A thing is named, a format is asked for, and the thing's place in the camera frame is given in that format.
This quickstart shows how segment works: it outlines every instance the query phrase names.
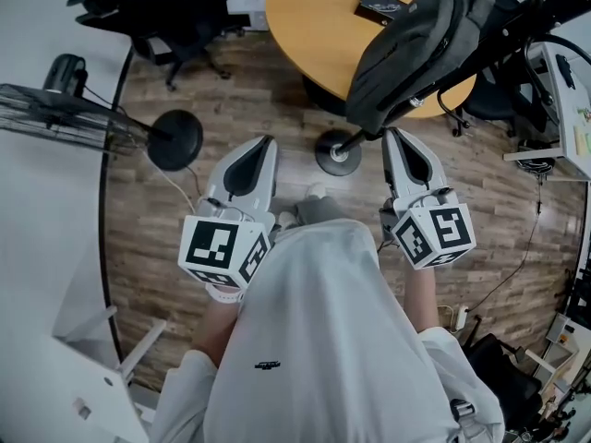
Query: black bag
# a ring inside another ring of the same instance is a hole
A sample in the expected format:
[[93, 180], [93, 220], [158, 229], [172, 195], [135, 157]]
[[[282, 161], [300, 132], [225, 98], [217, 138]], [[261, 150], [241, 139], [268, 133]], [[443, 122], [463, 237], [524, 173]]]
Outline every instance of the black bag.
[[477, 48], [495, 0], [413, 0], [369, 44], [347, 96], [347, 121], [376, 134], [392, 107], [450, 74]]

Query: forearm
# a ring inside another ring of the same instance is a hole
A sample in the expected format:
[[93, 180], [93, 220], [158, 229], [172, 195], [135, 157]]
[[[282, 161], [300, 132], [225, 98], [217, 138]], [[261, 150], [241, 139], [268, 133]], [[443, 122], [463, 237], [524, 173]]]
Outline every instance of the forearm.
[[207, 354], [217, 367], [232, 336], [239, 309], [240, 304], [222, 304], [211, 299], [199, 322], [193, 346]]
[[404, 275], [404, 312], [416, 332], [438, 327], [440, 318], [435, 296], [435, 271], [433, 268], [414, 270], [406, 262]]

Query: round wooden table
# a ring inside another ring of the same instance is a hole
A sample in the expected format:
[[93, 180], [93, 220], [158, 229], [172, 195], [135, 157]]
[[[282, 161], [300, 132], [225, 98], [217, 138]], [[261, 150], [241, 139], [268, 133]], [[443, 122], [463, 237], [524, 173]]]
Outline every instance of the round wooden table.
[[[355, 15], [359, 0], [267, 0], [266, 14], [273, 38], [300, 72], [344, 101], [357, 63], [382, 26]], [[462, 104], [476, 76], [443, 94], [450, 108]], [[435, 94], [406, 116], [443, 114]]]

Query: shoe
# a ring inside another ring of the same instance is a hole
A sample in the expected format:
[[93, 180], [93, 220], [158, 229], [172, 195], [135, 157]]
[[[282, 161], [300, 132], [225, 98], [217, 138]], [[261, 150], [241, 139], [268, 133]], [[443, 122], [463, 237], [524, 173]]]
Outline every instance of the shoe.
[[297, 218], [291, 211], [282, 211], [277, 219], [277, 224], [281, 227], [282, 232], [293, 226], [298, 226]]
[[306, 191], [306, 198], [312, 196], [316, 196], [318, 198], [326, 197], [326, 187], [324, 184], [317, 182], [316, 184], [312, 184], [310, 187], [308, 187], [308, 190]]

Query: electric fan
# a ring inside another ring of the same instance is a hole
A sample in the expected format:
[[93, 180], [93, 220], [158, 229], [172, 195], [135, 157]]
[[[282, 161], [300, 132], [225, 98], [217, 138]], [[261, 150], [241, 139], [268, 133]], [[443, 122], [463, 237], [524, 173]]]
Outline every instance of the electric fan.
[[81, 97], [84, 59], [58, 56], [43, 89], [0, 85], [0, 129], [92, 150], [129, 155], [147, 146], [161, 169], [178, 171], [199, 153], [202, 127], [189, 112], [173, 110], [147, 126]]

